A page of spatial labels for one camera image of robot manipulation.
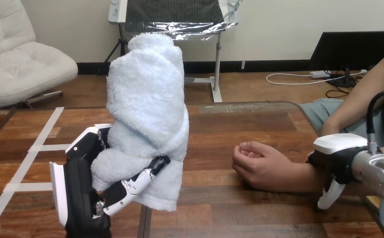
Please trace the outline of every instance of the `chair leg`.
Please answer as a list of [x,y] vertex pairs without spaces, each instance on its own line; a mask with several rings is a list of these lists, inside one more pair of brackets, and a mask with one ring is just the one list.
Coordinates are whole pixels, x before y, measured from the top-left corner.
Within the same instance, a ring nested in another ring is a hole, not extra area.
[[44,100],[46,98],[50,98],[50,97],[54,97],[54,96],[57,96],[57,95],[62,95],[63,92],[62,91],[56,91],[56,92],[51,92],[51,93],[45,93],[45,94],[42,94],[38,97],[35,97],[35,98],[29,98],[26,100],[27,104],[30,105],[31,103],[35,103],[35,102],[38,102],[38,101],[41,101],[41,100]]

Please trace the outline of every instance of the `wooden table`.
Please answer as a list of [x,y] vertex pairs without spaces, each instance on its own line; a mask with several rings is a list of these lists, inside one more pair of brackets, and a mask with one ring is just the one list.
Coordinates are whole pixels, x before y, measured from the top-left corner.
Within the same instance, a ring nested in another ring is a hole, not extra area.
[[[314,198],[253,190],[231,169],[233,147],[250,140],[305,161],[317,136],[295,104],[190,105],[188,110],[190,137],[177,211],[131,203],[112,217],[113,237],[383,237],[358,198],[343,197],[316,213]],[[0,237],[64,237],[48,162],[64,164],[65,144],[94,123],[108,122],[113,119],[103,108],[2,111]],[[39,135],[45,135],[44,142]],[[32,147],[36,140],[40,145]]]

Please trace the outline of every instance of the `baseboard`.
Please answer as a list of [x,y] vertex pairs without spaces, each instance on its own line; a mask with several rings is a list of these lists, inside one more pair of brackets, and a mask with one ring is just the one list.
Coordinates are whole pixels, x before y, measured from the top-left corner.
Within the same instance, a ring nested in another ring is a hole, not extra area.
[[[214,73],[215,62],[198,61],[184,62],[184,72],[192,73]],[[100,69],[100,74],[108,74],[108,62],[104,65],[102,62],[77,63],[78,74],[96,74]],[[310,65],[310,60],[264,60],[264,61],[246,61],[243,66],[242,61],[222,61],[219,66],[221,73],[231,72],[280,72],[280,71],[305,71]]]

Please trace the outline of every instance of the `power strip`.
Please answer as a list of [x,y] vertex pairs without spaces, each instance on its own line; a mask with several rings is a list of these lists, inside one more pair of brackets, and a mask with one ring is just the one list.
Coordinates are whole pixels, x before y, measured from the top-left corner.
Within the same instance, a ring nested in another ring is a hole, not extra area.
[[312,78],[326,78],[330,76],[330,71],[326,70],[327,73],[325,73],[323,70],[322,71],[312,71],[310,72],[310,76]]

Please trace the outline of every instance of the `white wall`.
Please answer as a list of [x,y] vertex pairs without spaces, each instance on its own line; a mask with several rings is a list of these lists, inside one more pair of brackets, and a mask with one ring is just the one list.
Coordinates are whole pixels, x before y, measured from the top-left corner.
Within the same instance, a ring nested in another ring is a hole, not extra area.
[[[38,42],[77,62],[103,61],[117,43],[109,0],[22,2]],[[239,14],[239,24],[222,35],[222,61],[304,60],[324,31],[384,30],[384,0],[244,0]],[[178,45],[185,61],[215,60],[215,38]]]

